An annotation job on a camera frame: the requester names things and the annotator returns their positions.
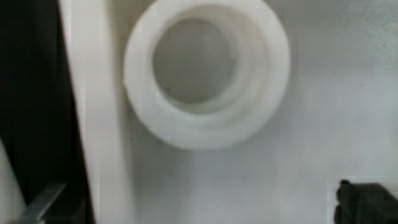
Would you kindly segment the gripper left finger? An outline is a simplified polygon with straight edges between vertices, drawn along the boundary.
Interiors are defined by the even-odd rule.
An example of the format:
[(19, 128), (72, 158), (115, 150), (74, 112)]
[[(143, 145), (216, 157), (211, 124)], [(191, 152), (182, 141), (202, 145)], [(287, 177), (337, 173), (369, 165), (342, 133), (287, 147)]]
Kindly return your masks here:
[(67, 183), (54, 183), (45, 187), (20, 218), (22, 224), (47, 224), (45, 214), (56, 204), (63, 191), (67, 189)]

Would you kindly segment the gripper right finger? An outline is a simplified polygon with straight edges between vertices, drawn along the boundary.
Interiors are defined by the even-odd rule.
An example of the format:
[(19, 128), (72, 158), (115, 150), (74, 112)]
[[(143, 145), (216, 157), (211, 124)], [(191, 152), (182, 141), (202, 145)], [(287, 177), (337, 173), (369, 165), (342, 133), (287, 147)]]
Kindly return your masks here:
[(398, 198), (379, 183), (342, 180), (335, 224), (398, 224)]

